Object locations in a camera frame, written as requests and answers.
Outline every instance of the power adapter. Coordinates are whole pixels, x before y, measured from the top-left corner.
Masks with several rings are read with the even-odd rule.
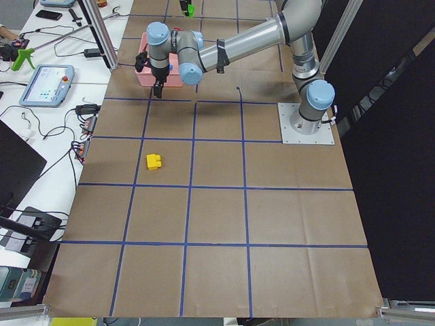
[[[101,109],[101,105],[97,104],[83,104],[75,106],[75,114],[86,115],[86,114],[97,114]]]
[[[101,56],[100,49],[84,49],[83,55],[85,58],[96,58]]]

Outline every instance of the green object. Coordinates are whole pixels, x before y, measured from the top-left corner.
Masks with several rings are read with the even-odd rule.
[[[18,58],[15,60],[14,64],[12,65],[12,71],[18,71],[20,70],[22,64],[24,63],[24,60],[27,60],[30,64],[30,67],[33,69],[35,66],[33,66],[31,54],[35,51],[35,49],[18,49]]]
[[[188,5],[188,11],[183,12],[183,15],[185,15],[186,17],[191,18],[191,17],[193,17],[194,13],[195,13],[195,6],[194,5]]]

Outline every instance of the black wall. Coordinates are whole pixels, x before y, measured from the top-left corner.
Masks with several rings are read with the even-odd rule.
[[[435,300],[435,41],[343,137],[383,297]]]
[[[314,30],[319,56],[348,0],[329,0]],[[435,26],[434,0],[365,0],[326,73],[336,89],[337,120]]]

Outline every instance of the phone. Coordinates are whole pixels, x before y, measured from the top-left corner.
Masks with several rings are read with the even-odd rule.
[[[60,17],[62,17],[62,13],[49,12],[48,10],[39,10],[36,16],[40,18],[50,19],[50,20],[59,20]]]

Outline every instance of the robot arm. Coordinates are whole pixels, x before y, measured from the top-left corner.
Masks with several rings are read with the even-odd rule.
[[[320,16],[321,0],[275,0],[275,3],[279,13],[274,18],[229,39],[218,39],[214,46],[204,49],[199,32],[170,31],[165,24],[151,23],[147,39],[149,63],[158,86],[154,86],[154,94],[162,95],[169,75],[169,53],[178,55],[181,80],[195,85],[208,71],[217,69],[218,73],[224,73],[224,67],[231,62],[286,44],[292,50],[293,79],[302,97],[300,117],[294,121],[299,132],[314,133],[335,96],[333,87],[320,79],[319,63],[314,56],[311,30]]]

